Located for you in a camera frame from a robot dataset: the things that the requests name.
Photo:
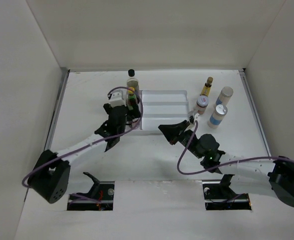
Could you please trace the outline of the white lid brown sauce jar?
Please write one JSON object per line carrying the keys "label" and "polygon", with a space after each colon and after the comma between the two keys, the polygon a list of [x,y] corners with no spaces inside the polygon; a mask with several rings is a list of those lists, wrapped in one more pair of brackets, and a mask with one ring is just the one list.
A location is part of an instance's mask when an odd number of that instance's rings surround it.
{"label": "white lid brown sauce jar", "polygon": [[194,110],[202,115],[204,114],[207,106],[209,104],[209,99],[207,96],[205,95],[200,95],[198,98],[197,98],[197,101],[196,101],[196,104],[195,104],[195,107],[194,107]]}

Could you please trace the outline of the grey cap white shaker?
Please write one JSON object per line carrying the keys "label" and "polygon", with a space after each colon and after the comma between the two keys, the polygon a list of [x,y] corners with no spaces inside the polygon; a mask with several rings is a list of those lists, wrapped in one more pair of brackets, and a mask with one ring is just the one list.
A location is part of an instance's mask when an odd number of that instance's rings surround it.
{"label": "grey cap white shaker", "polygon": [[215,107],[217,105],[224,105],[226,106],[228,102],[230,101],[231,97],[233,96],[233,89],[229,86],[225,86],[222,88],[218,98],[215,102]]}

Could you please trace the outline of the black cap soy sauce bottle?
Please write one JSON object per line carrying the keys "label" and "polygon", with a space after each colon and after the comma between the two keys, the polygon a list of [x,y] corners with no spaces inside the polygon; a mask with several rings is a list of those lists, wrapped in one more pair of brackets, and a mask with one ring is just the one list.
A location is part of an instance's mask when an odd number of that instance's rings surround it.
{"label": "black cap soy sauce bottle", "polygon": [[135,77],[135,71],[133,69],[128,70],[128,76],[127,79],[127,88],[134,87],[135,88],[135,95],[137,97],[138,103],[140,102],[140,89],[139,89],[139,81]]}

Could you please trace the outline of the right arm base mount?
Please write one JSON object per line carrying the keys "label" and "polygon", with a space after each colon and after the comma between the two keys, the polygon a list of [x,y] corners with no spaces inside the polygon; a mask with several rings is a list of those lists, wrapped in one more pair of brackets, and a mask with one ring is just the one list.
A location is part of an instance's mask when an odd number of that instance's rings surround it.
{"label": "right arm base mount", "polygon": [[249,195],[247,193],[235,193],[230,188],[232,177],[232,174],[227,174],[221,180],[202,182],[207,211],[251,210]]}

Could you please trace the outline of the white flip cap shaker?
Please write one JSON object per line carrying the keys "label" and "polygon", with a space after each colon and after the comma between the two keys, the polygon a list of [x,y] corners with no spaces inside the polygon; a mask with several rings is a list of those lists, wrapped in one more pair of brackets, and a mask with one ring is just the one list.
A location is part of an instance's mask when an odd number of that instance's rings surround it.
{"label": "white flip cap shaker", "polygon": [[227,115],[228,109],[222,104],[218,104],[211,114],[207,124],[210,128],[216,129],[221,124],[224,117]]}

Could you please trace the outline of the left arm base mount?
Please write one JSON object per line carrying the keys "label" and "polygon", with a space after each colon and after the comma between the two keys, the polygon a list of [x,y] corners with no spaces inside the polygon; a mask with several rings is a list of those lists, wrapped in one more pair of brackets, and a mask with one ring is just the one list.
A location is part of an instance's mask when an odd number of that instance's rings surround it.
{"label": "left arm base mount", "polygon": [[100,181],[89,172],[83,172],[93,184],[88,192],[69,195],[68,211],[112,211],[115,195],[114,181]]}

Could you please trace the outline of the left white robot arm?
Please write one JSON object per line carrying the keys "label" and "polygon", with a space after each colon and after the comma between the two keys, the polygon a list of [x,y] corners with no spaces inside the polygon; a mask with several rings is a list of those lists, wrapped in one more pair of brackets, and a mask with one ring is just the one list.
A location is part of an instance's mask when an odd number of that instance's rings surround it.
{"label": "left white robot arm", "polygon": [[57,202],[67,191],[73,167],[109,151],[120,137],[133,130],[126,130],[128,121],[142,119],[138,105],[112,107],[106,103],[104,109],[108,119],[91,136],[64,150],[43,151],[33,170],[22,180],[23,186],[33,189],[50,204]]}

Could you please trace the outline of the yellow cap chili sauce bottle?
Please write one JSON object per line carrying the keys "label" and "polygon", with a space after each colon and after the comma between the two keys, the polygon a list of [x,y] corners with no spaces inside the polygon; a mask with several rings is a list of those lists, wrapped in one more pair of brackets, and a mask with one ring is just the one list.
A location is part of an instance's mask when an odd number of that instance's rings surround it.
{"label": "yellow cap chili sauce bottle", "polygon": [[135,88],[129,87],[129,90],[127,92],[127,107],[131,111],[138,105],[138,100],[135,95]]}

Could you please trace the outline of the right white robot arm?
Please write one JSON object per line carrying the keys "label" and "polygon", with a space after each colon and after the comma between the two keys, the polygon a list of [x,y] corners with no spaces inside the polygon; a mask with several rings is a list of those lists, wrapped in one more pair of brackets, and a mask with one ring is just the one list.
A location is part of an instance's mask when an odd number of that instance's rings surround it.
{"label": "right white robot arm", "polygon": [[158,128],[171,145],[182,144],[184,153],[190,152],[200,160],[202,170],[184,172],[178,167],[180,174],[220,174],[218,190],[225,198],[253,193],[277,198],[294,208],[294,160],[284,156],[242,158],[228,154],[219,149],[220,144],[213,135],[196,136],[197,121],[161,124]]}

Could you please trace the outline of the small yellow oil bottle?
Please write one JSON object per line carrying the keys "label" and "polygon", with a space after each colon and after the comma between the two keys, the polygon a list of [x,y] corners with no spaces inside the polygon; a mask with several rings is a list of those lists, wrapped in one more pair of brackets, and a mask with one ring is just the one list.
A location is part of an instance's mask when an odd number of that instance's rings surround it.
{"label": "small yellow oil bottle", "polygon": [[206,83],[204,84],[204,87],[200,93],[201,96],[209,96],[210,90],[211,90],[211,86],[212,86],[212,82],[213,82],[213,77],[208,77]]}

